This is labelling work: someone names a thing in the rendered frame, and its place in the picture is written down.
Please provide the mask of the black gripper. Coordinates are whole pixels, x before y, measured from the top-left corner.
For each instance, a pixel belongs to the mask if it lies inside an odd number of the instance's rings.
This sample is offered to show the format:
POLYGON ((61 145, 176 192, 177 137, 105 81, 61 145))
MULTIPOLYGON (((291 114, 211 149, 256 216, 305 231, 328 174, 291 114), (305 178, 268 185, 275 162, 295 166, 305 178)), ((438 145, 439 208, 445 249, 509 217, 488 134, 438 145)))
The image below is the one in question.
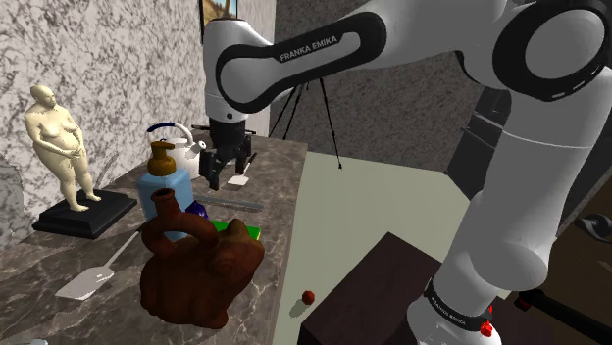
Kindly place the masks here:
POLYGON ((251 136, 245 124, 246 121, 223 123, 210 119, 210 136, 214 149, 200 153, 199 174, 209 182, 211 189, 220 188, 219 177, 226 162, 236 159, 237 174, 244 174, 246 166, 252 162, 251 136))

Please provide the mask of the small grey spatula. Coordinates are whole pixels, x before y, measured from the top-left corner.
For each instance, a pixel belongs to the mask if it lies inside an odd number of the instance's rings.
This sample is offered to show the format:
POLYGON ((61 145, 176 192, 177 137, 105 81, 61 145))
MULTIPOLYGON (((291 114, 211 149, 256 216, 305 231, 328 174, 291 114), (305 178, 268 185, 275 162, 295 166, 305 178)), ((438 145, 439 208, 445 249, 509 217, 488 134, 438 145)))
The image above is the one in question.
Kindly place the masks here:
POLYGON ((252 162, 255 160, 256 157, 257 153, 253 153, 252 156, 248 159, 244 167, 243 173, 234 175, 232 178, 229 179, 228 184, 232 186, 243 186, 244 184, 246 184, 249 180, 249 177, 246 176, 246 172, 248 171, 249 167, 251 166, 252 162))

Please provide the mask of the dark blue small object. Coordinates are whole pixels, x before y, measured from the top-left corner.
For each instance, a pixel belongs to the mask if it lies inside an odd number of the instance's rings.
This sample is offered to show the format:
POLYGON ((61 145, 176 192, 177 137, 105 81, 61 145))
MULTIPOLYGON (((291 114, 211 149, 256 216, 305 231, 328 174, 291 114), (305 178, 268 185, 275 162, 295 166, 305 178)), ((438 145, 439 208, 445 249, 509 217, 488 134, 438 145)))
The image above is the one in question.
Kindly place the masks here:
POLYGON ((186 207, 184 211, 186 213, 191 213, 191 214, 200 216, 206 220, 209 219, 205 206, 200 204, 196 200, 194 200, 188 207, 186 207))

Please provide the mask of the green flat object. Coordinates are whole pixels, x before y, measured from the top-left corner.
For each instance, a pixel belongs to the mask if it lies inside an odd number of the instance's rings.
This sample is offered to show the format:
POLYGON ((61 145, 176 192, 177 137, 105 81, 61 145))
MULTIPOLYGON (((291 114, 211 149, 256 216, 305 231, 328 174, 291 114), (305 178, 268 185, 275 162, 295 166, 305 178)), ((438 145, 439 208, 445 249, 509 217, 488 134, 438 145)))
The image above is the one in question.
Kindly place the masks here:
MULTIPOLYGON (((217 231, 224 231, 229 226, 229 224, 227 222, 212 221, 212 224, 216 228, 217 231)), ((260 227, 247 226, 246 228, 247 228, 247 231, 248 231, 250 237, 252 237, 255 240, 259 240, 260 239, 260 234, 261 234, 261 228, 260 227)))

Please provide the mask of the black tripod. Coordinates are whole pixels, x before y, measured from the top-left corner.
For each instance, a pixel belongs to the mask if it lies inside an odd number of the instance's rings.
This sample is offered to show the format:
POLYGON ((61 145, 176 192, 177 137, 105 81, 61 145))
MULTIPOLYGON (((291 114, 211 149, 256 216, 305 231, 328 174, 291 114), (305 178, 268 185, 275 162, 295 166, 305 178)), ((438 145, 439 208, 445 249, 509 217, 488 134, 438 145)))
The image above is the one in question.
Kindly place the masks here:
MULTIPOLYGON (((322 97, 323 97, 323 101, 325 104, 325 108, 326 108, 326 114, 327 114, 327 119, 328 119, 328 123, 329 123, 329 127, 330 127, 330 131, 331 131, 331 138, 332 138, 332 143, 333 143, 333 148, 334 148, 334 153, 336 155, 336 159, 337 159, 337 164, 338 164, 338 168, 340 170, 343 169, 341 160, 339 158, 339 154, 338 154, 338 149, 337 149, 337 142, 336 142, 336 134, 335 134, 335 130, 333 128, 333 124, 332 124, 332 117, 331 117, 331 112, 330 112, 330 106, 329 106, 329 99, 327 96, 327 91, 326 91, 326 87, 325 87, 325 81, 320 78, 319 79, 319 83, 320 83, 320 87, 321 87, 321 91, 322 91, 322 97)), ((303 94, 303 91, 305 89, 308 89, 310 85, 310 82, 306 82, 305 84, 299 84, 297 86, 294 86, 293 88, 290 89, 289 94, 286 96, 285 102, 282 106, 281 111, 279 112, 279 115, 276 119, 276 121, 273 124, 273 127, 270 129, 269 131, 269 137, 271 137, 275 131, 275 129, 277 128, 279 122, 281 121, 285 110, 287 109, 290 101, 292 100, 292 98, 295 98, 294 103, 293 103, 293 108, 291 110, 291 116, 289 118, 288 124, 285 128, 285 132, 282 136, 282 140, 286 140, 287 139, 287 135, 289 132, 289 129, 291 127, 292 121, 294 119, 296 110, 297 110, 297 106, 300 103, 301 100, 301 96, 303 94)))

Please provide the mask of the brown clay stirrup vessel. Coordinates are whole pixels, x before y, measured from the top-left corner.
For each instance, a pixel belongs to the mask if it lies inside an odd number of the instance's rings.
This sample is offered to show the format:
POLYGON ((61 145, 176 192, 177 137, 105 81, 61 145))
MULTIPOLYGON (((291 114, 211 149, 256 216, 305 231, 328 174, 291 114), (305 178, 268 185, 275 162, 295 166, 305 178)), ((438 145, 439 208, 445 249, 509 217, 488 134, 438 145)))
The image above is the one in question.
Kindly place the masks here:
POLYGON ((157 216, 141 231, 153 253, 140 276, 142 308, 169 323, 224 327, 228 307, 263 261, 263 244, 239 219, 217 231, 209 220, 183 212, 170 188, 151 200, 157 216))

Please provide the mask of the cream figure on black base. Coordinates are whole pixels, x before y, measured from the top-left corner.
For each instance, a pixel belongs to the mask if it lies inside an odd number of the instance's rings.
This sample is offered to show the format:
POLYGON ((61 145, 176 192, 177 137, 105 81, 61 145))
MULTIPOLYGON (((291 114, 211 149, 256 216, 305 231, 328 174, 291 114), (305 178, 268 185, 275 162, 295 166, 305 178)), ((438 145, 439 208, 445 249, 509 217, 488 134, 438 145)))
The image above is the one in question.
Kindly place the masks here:
POLYGON ((25 113, 26 131, 43 165, 60 183, 65 200, 39 215, 38 231, 96 239, 137 201, 124 193, 94 188, 82 131, 44 85, 30 89, 35 103, 25 113))

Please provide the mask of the large grey spatula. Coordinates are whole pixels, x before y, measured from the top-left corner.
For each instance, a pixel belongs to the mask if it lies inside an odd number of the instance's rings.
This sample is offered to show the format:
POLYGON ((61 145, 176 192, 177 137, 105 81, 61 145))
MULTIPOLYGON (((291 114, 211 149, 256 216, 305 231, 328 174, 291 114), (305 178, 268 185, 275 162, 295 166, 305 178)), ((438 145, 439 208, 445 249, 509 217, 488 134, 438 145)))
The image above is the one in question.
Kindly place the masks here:
POLYGON ((55 293, 55 296, 80 301, 88 299, 107 280, 114 276, 115 272, 111 269, 111 265, 126 250, 127 246, 139 235, 139 233, 139 230, 136 231, 103 266, 92 267, 81 272, 78 276, 60 288, 55 293))

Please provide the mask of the dark robot stand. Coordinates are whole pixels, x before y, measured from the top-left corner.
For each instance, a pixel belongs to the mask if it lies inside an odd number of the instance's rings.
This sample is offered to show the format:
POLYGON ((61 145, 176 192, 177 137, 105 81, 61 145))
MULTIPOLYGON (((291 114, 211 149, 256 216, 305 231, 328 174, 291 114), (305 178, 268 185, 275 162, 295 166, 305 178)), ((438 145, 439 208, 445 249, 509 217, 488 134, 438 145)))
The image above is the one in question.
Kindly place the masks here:
POLYGON ((301 323, 297 345, 417 345, 406 311, 438 267, 386 233, 301 323))

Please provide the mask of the black cabinet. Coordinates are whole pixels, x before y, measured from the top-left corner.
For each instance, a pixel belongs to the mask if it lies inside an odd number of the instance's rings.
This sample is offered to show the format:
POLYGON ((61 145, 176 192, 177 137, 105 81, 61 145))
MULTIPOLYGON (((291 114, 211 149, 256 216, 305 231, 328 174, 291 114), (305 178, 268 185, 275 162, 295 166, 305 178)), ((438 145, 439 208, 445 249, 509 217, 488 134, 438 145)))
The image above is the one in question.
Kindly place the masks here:
MULTIPOLYGON (((486 171, 511 110, 510 93, 485 88, 444 173, 469 199, 484 186, 486 171)), ((601 186, 612 177, 612 112, 577 176, 565 203, 562 233, 601 186)))

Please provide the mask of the framed wall picture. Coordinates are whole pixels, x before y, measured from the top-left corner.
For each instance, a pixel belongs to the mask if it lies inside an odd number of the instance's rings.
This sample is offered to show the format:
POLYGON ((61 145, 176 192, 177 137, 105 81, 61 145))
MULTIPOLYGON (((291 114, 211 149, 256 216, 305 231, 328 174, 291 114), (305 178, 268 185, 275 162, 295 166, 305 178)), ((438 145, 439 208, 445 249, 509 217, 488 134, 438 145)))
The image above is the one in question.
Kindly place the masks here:
POLYGON ((200 21, 200 42, 206 24, 214 19, 235 19, 237 17, 237 0, 197 0, 200 21))

